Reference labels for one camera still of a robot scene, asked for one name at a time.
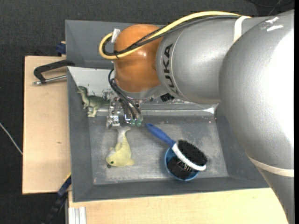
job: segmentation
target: black clamp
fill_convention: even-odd
[[[70,60],[62,60],[59,62],[54,62],[54,63],[50,63],[47,65],[42,65],[42,66],[36,67],[35,70],[33,71],[33,74],[35,75],[35,77],[37,79],[39,79],[39,81],[33,82],[33,84],[44,84],[44,83],[47,83],[50,81],[55,81],[55,80],[66,78],[67,75],[58,76],[58,77],[54,77],[54,78],[50,78],[50,79],[45,79],[45,77],[43,77],[43,75],[42,75],[43,72],[58,69],[58,68],[61,68],[64,66],[75,66],[75,63]]]

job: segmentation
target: wooden board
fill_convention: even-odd
[[[35,67],[65,57],[27,56],[24,72],[24,194],[56,192],[71,171],[66,79],[33,85]],[[45,78],[66,74],[66,68],[45,72]]]

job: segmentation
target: yellow toy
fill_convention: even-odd
[[[110,152],[106,157],[108,165],[115,167],[124,167],[134,165],[134,160],[131,159],[131,149],[127,141],[125,133],[130,130],[130,127],[118,127],[118,138],[115,147],[110,148]]]

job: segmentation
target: black cable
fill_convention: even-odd
[[[257,3],[257,2],[254,2],[253,0],[247,0],[247,1],[253,3],[253,4],[257,5],[257,6],[260,6],[260,7],[267,7],[267,8],[273,8],[273,9],[275,9],[276,6],[277,6],[277,4],[276,4],[275,6],[268,6],[268,5],[264,5],[264,4],[259,4],[259,3]],[[280,7],[284,7],[284,6],[286,6],[286,5],[289,5],[289,4],[292,3],[293,1],[294,1],[294,0],[290,0],[289,2],[286,2],[286,3],[283,4],[283,5],[280,5]]]
[[[139,110],[139,108],[134,104],[134,102],[132,100],[130,100],[128,97],[126,97],[122,91],[120,90],[120,88],[116,85],[114,78],[111,79],[111,74],[114,71],[114,69],[112,69],[109,74],[108,74],[108,82],[111,86],[111,88],[120,96],[120,98],[123,100],[123,102],[125,103],[125,105],[128,107],[128,109],[131,111],[133,119],[136,119],[136,116],[134,114],[134,111],[132,109],[132,107],[130,106],[130,104],[137,110],[137,112],[139,114],[141,114],[141,111]]]
[[[143,38],[139,39],[138,41],[136,41],[135,43],[131,44],[129,47],[125,48],[124,50],[121,50],[121,51],[114,51],[114,52],[107,52],[105,51],[105,45],[111,40],[111,38],[107,39],[104,44],[103,44],[103,47],[102,47],[102,51],[105,55],[107,56],[115,56],[115,55],[120,55],[120,54],[123,54],[123,53],[126,53],[130,50],[133,50],[135,48],[138,48],[140,46],[143,46],[149,42],[152,42],[162,36],[165,36],[167,34],[170,34],[172,32],[176,32],[180,29],[183,29],[183,28],[186,28],[188,26],[191,26],[195,23],[202,23],[202,22],[205,22],[205,21],[210,21],[210,20],[215,20],[215,19],[231,19],[231,18],[239,18],[240,16],[238,15],[218,15],[218,16],[210,16],[210,17],[206,17],[206,18],[194,18],[196,19],[195,21],[191,21],[191,22],[184,22],[183,24],[181,25],[178,25],[172,29],[170,29],[169,31],[166,31],[158,36],[155,36],[153,38],[150,38],[150,39],[147,39],[145,41],[143,41],[144,39],[146,39],[147,37],[149,37],[150,35],[152,35],[151,33],[150,34],[147,34],[146,36],[144,36]],[[162,28],[159,28],[158,30],[155,30],[154,32],[152,33],[156,33],[158,32],[159,30],[161,30]]]

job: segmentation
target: gray floor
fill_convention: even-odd
[[[23,56],[56,56],[65,19],[167,24],[197,11],[257,16],[294,8],[283,6],[290,0],[254,1],[269,7],[246,0],[0,0],[0,122],[22,147]],[[0,223],[40,223],[55,196],[22,196],[22,156],[2,130],[0,150]]]

